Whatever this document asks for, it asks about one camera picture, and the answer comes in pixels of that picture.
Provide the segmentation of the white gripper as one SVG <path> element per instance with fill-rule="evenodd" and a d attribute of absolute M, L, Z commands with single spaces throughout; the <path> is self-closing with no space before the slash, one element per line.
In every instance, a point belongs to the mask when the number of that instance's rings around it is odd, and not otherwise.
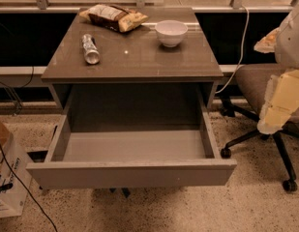
<path fill-rule="evenodd" d="M 282 21 L 254 45 L 260 53 L 274 53 L 276 61 L 285 67 L 299 69 L 299 2 Z M 272 74 L 267 82 L 264 104 L 257 129 L 274 134 L 299 108 L 299 70 L 287 70 L 280 76 Z"/>

